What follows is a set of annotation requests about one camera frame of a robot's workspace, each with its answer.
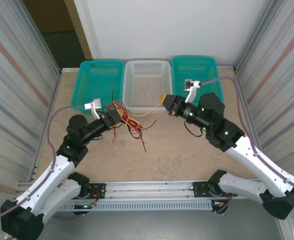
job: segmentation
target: white basket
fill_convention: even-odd
[[[125,66],[122,101],[135,114],[149,111],[160,103],[161,94],[172,94],[170,64],[160,60],[129,61]],[[163,113],[161,105],[151,113]]]

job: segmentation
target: white wall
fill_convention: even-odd
[[[269,0],[75,0],[91,53],[104,59],[239,59]]]

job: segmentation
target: teal basket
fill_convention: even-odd
[[[207,56],[176,56],[172,59],[173,94],[186,98],[189,92],[184,91],[185,79],[193,79],[202,83],[219,77],[216,61]],[[215,93],[220,101],[224,101],[220,81],[201,86],[193,104],[198,105],[203,94]]]
[[[122,61],[92,60],[84,61],[80,65],[79,74],[73,92],[71,105],[83,106],[100,99],[101,106],[105,107],[114,100],[122,99],[124,63]],[[91,110],[74,108],[85,114]]]

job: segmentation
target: wooden door frame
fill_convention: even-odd
[[[90,48],[89,48],[89,45],[87,42],[85,32],[82,28],[82,24],[81,24],[79,15],[78,15],[78,11],[77,11],[75,2],[74,2],[74,0],[64,0],[64,1],[67,6],[72,24],[75,28],[78,40],[80,42],[81,49],[83,51],[83,54],[84,54],[86,60],[92,60],[92,54],[91,54],[91,51],[90,51]]]

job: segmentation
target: yellow wire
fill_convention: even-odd
[[[145,114],[143,114],[143,115],[137,115],[137,114],[134,114],[134,113],[132,113],[132,115],[134,115],[134,116],[136,116],[136,117],[144,117],[144,116],[146,116],[147,114],[149,114],[149,112],[151,112],[152,109],[154,109],[154,108],[160,106],[161,104],[162,104],[162,103],[159,103],[158,105],[153,106],[152,108],[150,108],[149,111],[147,111],[147,113],[145,113]]]
[[[128,126],[130,126],[130,127],[133,128],[133,126],[130,125],[130,124],[128,123],[129,120],[132,120],[132,121],[136,122],[136,123],[138,124],[138,126],[140,125],[138,121],[136,121],[135,119],[129,117],[125,123],[123,123],[123,122],[119,122],[119,123],[117,123],[117,124],[111,126],[110,128],[112,129],[112,128],[117,127],[117,126],[122,125],[122,124],[126,124],[126,125],[128,125]]]

